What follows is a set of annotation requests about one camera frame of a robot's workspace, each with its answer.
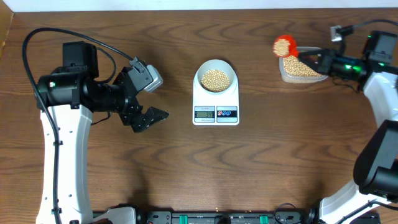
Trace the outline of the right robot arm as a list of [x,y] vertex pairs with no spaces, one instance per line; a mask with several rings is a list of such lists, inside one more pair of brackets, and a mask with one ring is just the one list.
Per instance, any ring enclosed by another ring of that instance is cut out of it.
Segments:
[[392,65],[397,35],[372,31],[360,57],[345,55],[352,27],[334,26],[339,49],[301,52],[298,59],[317,73],[353,81],[368,100],[375,132],[359,153],[352,179],[312,209],[312,223],[351,223],[376,207],[397,210],[397,67]]

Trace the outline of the red measuring scoop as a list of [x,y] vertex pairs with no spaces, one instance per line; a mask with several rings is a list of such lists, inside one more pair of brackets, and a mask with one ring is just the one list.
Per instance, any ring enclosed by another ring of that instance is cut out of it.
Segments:
[[297,43],[291,35],[280,35],[274,41],[273,53],[277,57],[298,57]]

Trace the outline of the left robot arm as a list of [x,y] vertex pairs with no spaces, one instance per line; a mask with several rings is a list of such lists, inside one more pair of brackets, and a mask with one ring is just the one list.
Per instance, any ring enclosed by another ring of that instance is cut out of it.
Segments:
[[160,73],[134,58],[113,82],[98,80],[98,48],[86,42],[63,45],[63,65],[39,79],[37,104],[44,130],[44,186],[37,223],[144,223],[128,205],[95,216],[87,185],[88,136],[93,113],[116,113],[136,133],[168,117],[136,96],[161,86]]

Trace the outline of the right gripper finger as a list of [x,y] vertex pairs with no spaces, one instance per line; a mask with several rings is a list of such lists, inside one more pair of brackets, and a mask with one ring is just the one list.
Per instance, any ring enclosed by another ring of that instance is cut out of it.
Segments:
[[311,68],[314,72],[324,75],[325,71],[323,69],[323,61],[325,59],[322,55],[299,55],[298,59],[300,62],[304,63],[306,66]]
[[298,56],[304,57],[308,55],[321,55],[324,50],[321,48],[298,48]]

